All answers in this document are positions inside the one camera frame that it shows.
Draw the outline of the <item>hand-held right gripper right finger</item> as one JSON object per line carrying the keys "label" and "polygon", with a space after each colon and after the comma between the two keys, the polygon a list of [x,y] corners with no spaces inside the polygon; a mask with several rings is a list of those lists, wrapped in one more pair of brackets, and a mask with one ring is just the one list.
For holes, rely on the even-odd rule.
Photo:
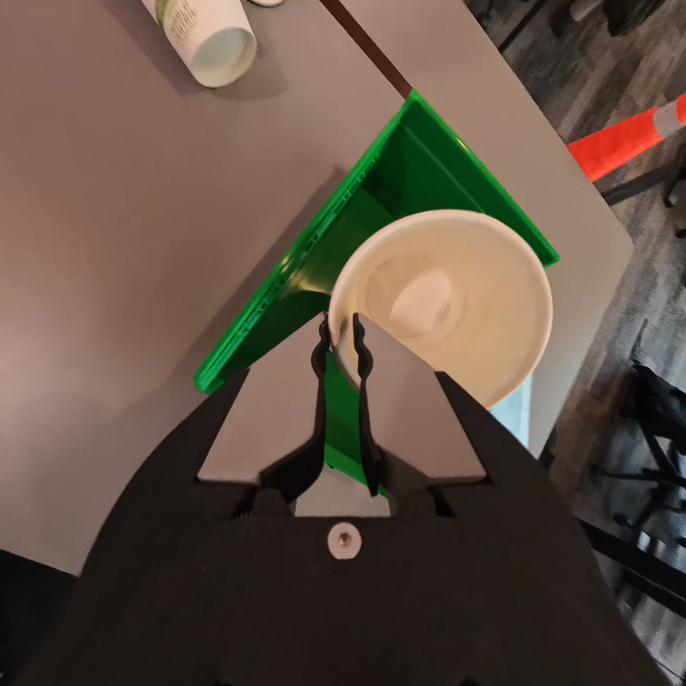
{"label": "hand-held right gripper right finger", "polygon": [[365,315],[353,315],[359,439],[368,490],[405,496],[487,472],[433,368]]}

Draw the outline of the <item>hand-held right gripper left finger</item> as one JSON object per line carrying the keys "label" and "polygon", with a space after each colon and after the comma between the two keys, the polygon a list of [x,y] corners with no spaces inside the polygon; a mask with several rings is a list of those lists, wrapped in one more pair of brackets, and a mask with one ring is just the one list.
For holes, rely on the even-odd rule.
{"label": "hand-held right gripper left finger", "polygon": [[278,491],[291,504],[319,478],[327,420],[327,314],[246,370],[197,474],[201,485]]}

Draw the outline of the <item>green plastic bin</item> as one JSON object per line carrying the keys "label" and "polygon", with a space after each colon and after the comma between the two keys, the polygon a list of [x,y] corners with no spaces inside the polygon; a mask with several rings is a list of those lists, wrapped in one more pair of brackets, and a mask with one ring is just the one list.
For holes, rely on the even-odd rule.
{"label": "green plastic bin", "polygon": [[[472,210],[524,238],[544,269],[560,257],[480,159],[416,91],[412,91],[323,207],[296,237],[195,373],[213,393],[321,311],[339,273],[382,227],[428,210]],[[329,354],[324,459],[366,483],[359,449],[359,392]]]}

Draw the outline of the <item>black office chair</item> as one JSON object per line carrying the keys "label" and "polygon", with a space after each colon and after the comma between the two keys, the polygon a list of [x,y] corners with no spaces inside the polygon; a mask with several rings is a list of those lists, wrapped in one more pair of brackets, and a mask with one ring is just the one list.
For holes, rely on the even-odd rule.
{"label": "black office chair", "polygon": [[604,515],[585,500],[571,507],[583,540],[596,556],[619,569],[615,595],[632,588],[668,611],[685,618],[685,568],[674,567],[661,554],[685,551],[685,529],[668,547],[651,533],[650,523],[685,524],[685,393],[633,360],[626,391],[614,418],[646,446],[650,465],[638,471],[608,467],[610,435],[603,434],[603,452],[584,463],[593,484],[616,485],[626,496],[639,496],[639,512]]}

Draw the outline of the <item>orange traffic cone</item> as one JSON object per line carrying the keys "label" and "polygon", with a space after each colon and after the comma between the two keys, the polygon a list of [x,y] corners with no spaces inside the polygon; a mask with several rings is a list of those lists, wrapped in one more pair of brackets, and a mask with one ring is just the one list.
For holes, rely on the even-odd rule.
{"label": "orange traffic cone", "polygon": [[685,126],[685,95],[631,116],[567,145],[588,180],[595,183],[655,147]]}

